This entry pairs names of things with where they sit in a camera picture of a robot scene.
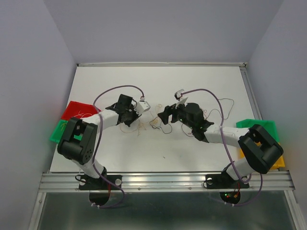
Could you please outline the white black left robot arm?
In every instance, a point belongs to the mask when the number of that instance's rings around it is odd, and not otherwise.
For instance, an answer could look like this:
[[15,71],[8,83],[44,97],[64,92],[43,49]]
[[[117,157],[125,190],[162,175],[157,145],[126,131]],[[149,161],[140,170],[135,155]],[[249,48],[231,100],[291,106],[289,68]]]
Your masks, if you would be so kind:
[[102,174],[105,167],[94,159],[97,135],[101,130],[124,123],[130,126],[150,109],[145,100],[132,104],[133,98],[121,94],[118,101],[103,111],[86,118],[71,118],[58,143],[57,152],[74,162],[97,189],[106,185],[107,177]]

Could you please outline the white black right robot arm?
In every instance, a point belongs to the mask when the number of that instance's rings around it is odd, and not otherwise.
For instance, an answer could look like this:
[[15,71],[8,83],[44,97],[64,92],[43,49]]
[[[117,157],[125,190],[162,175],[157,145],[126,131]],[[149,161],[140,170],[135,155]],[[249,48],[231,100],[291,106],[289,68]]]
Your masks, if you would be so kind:
[[208,185],[231,187],[254,172],[266,174],[283,155],[281,145],[263,126],[255,124],[250,128],[234,128],[217,125],[204,118],[196,103],[166,106],[158,117],[164,124],[181,122],[188,126],[198,141],[242,150],[244,157],[231,161],[220,174],[209,180]]

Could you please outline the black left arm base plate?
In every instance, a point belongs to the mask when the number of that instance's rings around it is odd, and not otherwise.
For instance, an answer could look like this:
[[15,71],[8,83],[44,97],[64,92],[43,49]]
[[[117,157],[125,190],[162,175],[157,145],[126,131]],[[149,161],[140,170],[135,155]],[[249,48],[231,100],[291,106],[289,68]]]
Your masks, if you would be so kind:
[[101,178],[92,178],[85,174],[78,174],[75,176],[75,180],[79,182],[79,190],[81,191],[90,191],[90,190],[118,190],[114,186],[109,186],[107,182],[105,182]]

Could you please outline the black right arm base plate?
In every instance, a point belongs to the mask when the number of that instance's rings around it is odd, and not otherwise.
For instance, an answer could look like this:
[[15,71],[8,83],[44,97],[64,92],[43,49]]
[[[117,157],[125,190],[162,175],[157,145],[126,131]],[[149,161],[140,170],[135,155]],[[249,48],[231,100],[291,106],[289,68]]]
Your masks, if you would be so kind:
[[235,189],[249,188],[249,183],[245,184],[238,179],[233,179],[223,170],[221,173],[207,174],[203,182],[203,187],[207,189]]

